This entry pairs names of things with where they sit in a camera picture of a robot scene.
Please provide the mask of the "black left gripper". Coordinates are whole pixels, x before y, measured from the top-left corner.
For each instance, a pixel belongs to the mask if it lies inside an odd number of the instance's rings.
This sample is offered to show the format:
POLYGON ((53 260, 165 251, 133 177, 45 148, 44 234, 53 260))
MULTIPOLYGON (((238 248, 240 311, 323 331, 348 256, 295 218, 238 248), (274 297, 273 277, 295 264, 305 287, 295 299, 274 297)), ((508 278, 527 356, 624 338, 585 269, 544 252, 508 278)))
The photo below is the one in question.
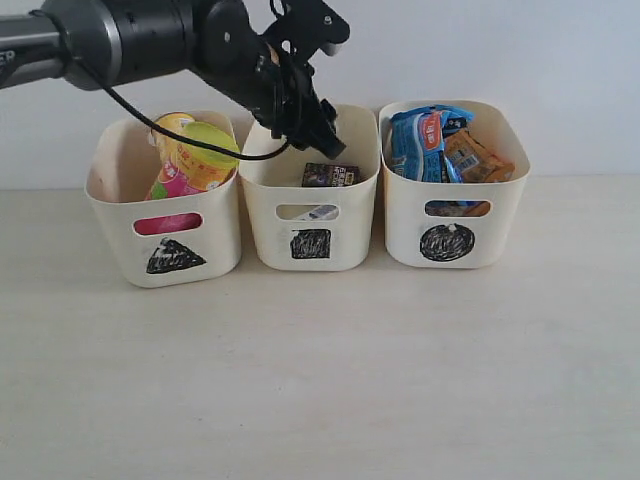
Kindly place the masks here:
POLYGON ((327 99, 321 101, 328 122, 321 124, 310 80, 289 55, 240 55, 234 60, 234 73, 234 101, 276 137, 285 136, 299 150, 313 148, 328 159, 344 152, 346 145, 335 130, 335 107, 327 99))

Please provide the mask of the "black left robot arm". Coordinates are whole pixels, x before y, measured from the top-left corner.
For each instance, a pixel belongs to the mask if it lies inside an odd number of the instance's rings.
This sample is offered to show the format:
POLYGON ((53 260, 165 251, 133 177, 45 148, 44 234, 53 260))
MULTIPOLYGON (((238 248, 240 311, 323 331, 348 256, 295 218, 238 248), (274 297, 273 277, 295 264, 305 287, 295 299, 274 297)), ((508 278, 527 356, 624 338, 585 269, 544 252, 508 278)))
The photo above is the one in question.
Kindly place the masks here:
POLYGON ((334 55, 348 23, 322 1, 279 1, 263 32, 241 1, 47 1, 1 20, 1 84, 62 78, 85 91, 180 71, 244 107, 285 146, 344 151, 311 57, 334 55))

